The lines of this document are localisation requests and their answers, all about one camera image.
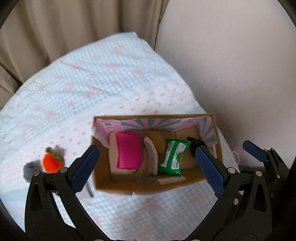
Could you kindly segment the beige curtain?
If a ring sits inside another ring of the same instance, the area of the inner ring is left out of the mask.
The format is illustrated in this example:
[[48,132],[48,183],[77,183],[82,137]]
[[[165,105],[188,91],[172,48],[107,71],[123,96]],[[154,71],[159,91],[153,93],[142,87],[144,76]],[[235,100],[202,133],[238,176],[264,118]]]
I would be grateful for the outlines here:
[[66,53],[120,32],[154,47],[167,1],[14,1],[1,23],[1,105]]

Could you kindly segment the pink patterned cardboard box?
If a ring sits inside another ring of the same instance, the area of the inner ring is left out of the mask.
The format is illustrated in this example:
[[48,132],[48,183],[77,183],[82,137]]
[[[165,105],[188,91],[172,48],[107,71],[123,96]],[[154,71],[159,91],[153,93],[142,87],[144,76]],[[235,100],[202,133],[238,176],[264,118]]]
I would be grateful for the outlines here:
[[[91,142],[100,150],[93,171],[98,191],[148,194],[204,181],[193,151],[196,146],[204,145],[222,159],[212,113],[96,116],[92,130]],[[180,175],[159,170],[175,143],[182,144],[176,163]]]

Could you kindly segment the black sock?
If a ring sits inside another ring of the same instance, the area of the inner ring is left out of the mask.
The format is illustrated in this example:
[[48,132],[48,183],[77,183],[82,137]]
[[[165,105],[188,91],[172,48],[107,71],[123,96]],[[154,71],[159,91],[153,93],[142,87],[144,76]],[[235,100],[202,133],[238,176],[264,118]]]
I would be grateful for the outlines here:
[[204,146],[207,148],[207,145],[199,138],[192,138],[187,137],[187,140],[190,141],[190,153],[195,158],[196,157],[196,149],[198,149],[200,146]]

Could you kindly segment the grey sock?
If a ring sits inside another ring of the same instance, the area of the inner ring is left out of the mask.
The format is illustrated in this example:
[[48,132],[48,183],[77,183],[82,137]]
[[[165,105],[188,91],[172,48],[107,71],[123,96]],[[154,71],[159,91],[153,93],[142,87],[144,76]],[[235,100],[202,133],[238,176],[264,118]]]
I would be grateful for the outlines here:
[[43,171],[43,167],[41,164],[41,160],[35,160],[28,162],[24,165],[23,167],[23,178],[25,179],[26,182],[30,183],[33,173],[35,171]]

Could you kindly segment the magenta soft pouch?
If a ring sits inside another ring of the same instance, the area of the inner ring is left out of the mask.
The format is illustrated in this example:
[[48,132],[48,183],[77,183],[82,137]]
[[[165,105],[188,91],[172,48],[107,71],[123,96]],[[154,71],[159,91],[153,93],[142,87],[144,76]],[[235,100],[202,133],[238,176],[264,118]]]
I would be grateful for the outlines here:
[[119,132],[115,134],[118,159],[117,168],[138,170],[142,166],[142,141],[135,132]]

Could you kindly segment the green snack packet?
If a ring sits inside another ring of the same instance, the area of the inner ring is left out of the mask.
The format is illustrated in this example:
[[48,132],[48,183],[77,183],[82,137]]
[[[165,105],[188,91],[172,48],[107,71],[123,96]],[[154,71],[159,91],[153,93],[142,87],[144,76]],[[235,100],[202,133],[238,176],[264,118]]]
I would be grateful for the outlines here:
[[158,165],[158,172],[173,176],[181,176],[181,161],[184,152],[190,147],[188,140],[166,139],[164,160]]

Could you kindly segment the brown plush toy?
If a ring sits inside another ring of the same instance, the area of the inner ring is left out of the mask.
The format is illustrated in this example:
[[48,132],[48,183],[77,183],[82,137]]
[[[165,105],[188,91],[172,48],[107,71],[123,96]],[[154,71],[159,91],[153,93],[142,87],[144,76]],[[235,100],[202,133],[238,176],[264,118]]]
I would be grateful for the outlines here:
[[159,131],[148,130],[144,135],[144,145],[149,155],[148,172],[158,174],[159,155],[166,150],[166,138]]

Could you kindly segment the orange plush fruit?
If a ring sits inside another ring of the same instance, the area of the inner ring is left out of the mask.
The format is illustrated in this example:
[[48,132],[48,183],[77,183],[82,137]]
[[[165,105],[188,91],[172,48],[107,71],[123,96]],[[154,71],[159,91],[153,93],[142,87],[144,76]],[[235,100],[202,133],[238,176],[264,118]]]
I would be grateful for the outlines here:
[[64,157],[57,149],[46,147],[45,155],[42,159],[42,165],[46,173],[56,173],[65,164]]

